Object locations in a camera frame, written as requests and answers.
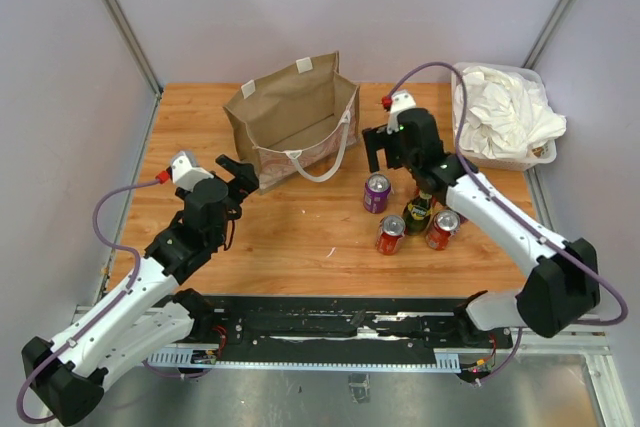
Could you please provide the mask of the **purple soda can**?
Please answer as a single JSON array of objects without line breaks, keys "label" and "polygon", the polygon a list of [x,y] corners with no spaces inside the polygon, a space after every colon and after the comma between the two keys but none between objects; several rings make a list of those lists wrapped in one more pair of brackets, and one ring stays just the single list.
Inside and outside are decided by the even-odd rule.
[{"label": "purple soda can", "polygon": [[364,183],[364,208],[372,214],[382,213],[387,208],[391,187],[384,174],[373,173]]}]

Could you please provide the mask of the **dark glass bottle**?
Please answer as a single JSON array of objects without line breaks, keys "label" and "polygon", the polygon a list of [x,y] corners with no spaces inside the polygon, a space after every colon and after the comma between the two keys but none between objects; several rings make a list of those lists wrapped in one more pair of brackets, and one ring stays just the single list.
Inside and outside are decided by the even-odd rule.
[{"label": "dark glass bottle", "polygon": [[405,234],[416,236],[423,233],[428,227],[433,212],[432,196],[422,190],[418,190],[415,197],[409,201],[402,214],[405,223]]}]

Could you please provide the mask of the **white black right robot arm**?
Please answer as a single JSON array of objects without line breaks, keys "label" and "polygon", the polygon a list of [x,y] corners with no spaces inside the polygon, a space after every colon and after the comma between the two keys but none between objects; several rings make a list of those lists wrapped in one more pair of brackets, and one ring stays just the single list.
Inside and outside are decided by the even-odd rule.
[{"label": "white black right robot arm", "polygon": [[516,292],[486,291],[467,300],[452,324],[460,344],[477,346],[490,330],[503,327],[525,327],[552,338],[600,303],[595,248],[547,229],[464,157],[447,152],[427,110],[408,108],[362,135],[371,171],[379,170],[383,153],[389,168],[406,169],[419,188],[479,227],[526,277]]}]

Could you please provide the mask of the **pink patterned canvas bag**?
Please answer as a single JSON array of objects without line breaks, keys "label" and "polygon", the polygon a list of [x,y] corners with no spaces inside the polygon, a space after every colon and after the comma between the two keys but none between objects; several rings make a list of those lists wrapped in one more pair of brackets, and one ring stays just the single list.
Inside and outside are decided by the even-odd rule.
[{"label": "pink patterned canvas bag", "polygon": [[360,87],[340,73],[338,52],[304,57],[243,84],[223,106],[239,160],[261,192],[292,175],[324,183],[358,142]]}]

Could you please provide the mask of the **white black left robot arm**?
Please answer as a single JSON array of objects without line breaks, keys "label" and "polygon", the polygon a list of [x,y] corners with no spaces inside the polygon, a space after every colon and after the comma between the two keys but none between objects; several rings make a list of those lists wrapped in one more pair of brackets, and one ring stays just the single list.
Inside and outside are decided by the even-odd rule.
[{"label": "white black left robot arm", "polygon": [[214,330],[205,299],[180,287],[218,251],[232,245],[242,202],[259,187],[254,167],[225,155],[224,180],[181,151],[149,186],[172,182],[183,202],[168,226],[143,253],[127,251],[134,266],[83,317],[49,340],[32,338],[21,356],[26,380],[16,400],[19,417],[28,415],[24,397],[32,390],[49,411],[44,423],[73,426],[87,417],[104,394],[155,350],[178,340],[200,343]]}]

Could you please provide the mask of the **red soda can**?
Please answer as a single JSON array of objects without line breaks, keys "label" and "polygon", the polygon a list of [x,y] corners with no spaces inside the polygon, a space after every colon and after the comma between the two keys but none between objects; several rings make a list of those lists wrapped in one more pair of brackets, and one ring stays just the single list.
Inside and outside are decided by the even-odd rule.
[{"label": "red soda can", "polygon": [[396,254],[405,236],[405,228],[406,225],[401,216],[385,216],[379,224],[376,250],[383,255]]}]

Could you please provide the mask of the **red coke can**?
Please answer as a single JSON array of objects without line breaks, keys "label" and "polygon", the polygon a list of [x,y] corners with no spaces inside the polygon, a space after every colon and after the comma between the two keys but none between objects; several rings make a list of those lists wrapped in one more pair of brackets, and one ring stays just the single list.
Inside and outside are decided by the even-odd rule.
[{"label": "red coke can", "polygon": [[460,217],[456,212],[449,209],[439,211],[427,229],[425,235],[427,246],[434,250],[444,250],[459,228]]}]

